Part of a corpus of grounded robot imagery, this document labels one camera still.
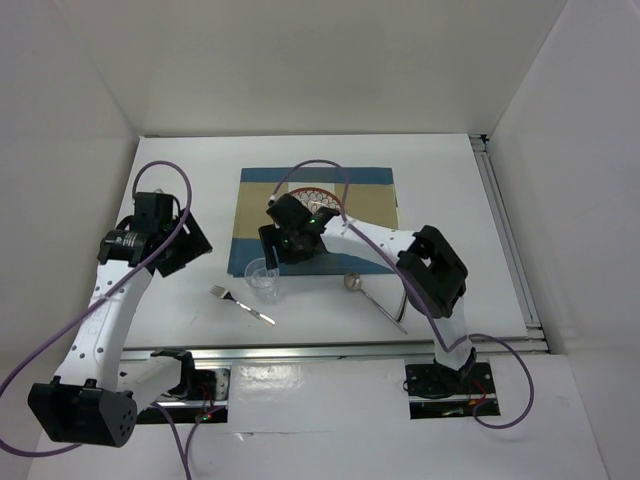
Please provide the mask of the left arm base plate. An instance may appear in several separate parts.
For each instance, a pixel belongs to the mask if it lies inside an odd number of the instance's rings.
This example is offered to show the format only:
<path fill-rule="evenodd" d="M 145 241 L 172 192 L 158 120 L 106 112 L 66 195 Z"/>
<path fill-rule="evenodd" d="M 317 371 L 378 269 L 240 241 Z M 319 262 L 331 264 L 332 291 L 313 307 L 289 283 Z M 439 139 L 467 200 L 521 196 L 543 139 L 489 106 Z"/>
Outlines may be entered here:
<path fill-rule="evenodd" d="M 228 367 L 199 369 L 187 393 L 164 393 L 156 402 L 178 425 L 228 421 L 231 370 Z"/>

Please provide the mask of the silver fork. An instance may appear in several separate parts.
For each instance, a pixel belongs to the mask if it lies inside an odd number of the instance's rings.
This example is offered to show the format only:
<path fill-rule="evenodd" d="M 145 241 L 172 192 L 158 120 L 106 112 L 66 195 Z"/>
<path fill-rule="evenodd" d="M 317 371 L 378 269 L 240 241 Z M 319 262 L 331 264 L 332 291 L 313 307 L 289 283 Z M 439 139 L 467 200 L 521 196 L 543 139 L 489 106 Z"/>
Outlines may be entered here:
<path fill-rule="evenodd" d="M 249 315 L 251 315 L 252 317 L 258 319 L 259 321 L 265 323 L 268 326 L 275 326 L 276 322 L 269 316 L 259 312 L 258 310 L 240 302 L 239 300 L 237 300 L 232 293 L 226 289 L 225 287 L 219 286 L 219 285 L 214 285 L 211 289 L 210 289 L 210 293 L 213 294 L 214 296 L 216 296 L 217 298 L 220 298 L 221 300 L 226 300 L 226 301 L 230 301 L 232 303 L 234 303 L 236 306 L 238 306 L 239 308 L 241 308 L 243 311 L 245 311 L 246 313 L 248 313 Z"/>

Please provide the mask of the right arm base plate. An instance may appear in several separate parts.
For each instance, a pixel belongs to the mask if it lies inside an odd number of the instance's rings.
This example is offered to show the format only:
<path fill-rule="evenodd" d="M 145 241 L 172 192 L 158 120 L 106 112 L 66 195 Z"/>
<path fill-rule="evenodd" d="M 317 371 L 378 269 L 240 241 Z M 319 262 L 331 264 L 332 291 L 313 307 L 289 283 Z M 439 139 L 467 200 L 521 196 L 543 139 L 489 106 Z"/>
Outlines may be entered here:
<path fill-rule="evenodd" d="M 402 384 L 412 420 L 499 416 L 500 407 L 488 362 L 479 362 L 461 384 L 447 384 L 435 364 L 405 366 Z"/>

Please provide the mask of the clear drinking glass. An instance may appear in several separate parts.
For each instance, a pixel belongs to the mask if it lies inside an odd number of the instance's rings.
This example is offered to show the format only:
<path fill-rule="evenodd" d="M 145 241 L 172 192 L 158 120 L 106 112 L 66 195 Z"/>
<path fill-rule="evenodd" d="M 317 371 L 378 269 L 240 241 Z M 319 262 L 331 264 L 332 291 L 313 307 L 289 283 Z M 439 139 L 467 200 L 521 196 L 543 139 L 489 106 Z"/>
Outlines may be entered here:
<path fill-rule="evenodd" d="M 279 269 L 269 268 L 265 258 L 248 263 L 244 279 L 255 296 L 264 303 L 274 304 L 279 296 Z"/>

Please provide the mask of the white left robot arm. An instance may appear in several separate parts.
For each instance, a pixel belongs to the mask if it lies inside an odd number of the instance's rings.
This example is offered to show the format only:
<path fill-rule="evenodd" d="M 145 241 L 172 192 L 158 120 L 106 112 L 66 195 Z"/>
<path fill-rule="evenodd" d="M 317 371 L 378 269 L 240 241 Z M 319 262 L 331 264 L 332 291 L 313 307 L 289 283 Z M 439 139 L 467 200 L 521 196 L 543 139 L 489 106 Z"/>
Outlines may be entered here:
<path fill-rule="evenodd" d="M 48 383 L 27 403 L 54 442 L 121 447 L 139 413 L 164 393 L 196 390 L 191 353 L 160 348 L 141 364 L 121 356 L 137 307 L 154 276 L 167 277 L 211 252 L 191 213 L 169 194 L 139 192 L 134 212 L 101 240 L 90 314 Z"/>

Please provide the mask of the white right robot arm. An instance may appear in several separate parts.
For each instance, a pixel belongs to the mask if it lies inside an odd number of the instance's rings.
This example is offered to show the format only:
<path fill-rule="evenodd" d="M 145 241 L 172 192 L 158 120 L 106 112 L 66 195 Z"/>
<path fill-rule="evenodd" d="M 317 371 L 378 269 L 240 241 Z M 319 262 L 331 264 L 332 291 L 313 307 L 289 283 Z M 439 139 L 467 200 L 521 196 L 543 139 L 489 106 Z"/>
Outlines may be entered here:
<path fill-rule="evenodd" d="M 457 392 L 469 383 L 476 352 L 464 319 L 468 269 L 437 228 L 390 229 L 325 206 L 312 212 L 290 194 L 271 198 L 266 213 L 271 222 L 259 228 L 259 238 L 270 269 L 328 254 L 389 268 L 431 326 L 440 387 Z"/>

